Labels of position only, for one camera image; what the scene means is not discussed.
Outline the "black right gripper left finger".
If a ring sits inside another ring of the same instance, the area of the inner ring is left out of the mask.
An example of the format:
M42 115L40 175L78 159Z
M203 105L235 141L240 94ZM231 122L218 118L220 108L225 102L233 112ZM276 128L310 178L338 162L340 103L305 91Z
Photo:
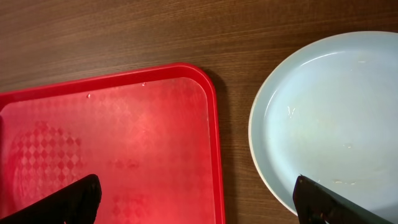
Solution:
M102 190L95 174L1 219L1 224L94 224Z

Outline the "pale green plate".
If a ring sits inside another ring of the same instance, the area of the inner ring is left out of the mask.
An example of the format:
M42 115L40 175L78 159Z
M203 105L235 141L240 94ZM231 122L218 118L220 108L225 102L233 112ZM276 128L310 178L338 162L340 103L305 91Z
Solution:
M397 34L362 31L309 44L260 87L248 124L254 165L295 211L304 175L397 222Z

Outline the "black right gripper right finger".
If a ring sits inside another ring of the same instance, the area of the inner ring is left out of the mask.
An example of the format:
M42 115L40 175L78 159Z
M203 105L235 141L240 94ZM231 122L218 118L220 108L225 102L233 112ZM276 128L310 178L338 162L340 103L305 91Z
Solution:
M304 175L292 198L300 224L392 224Z

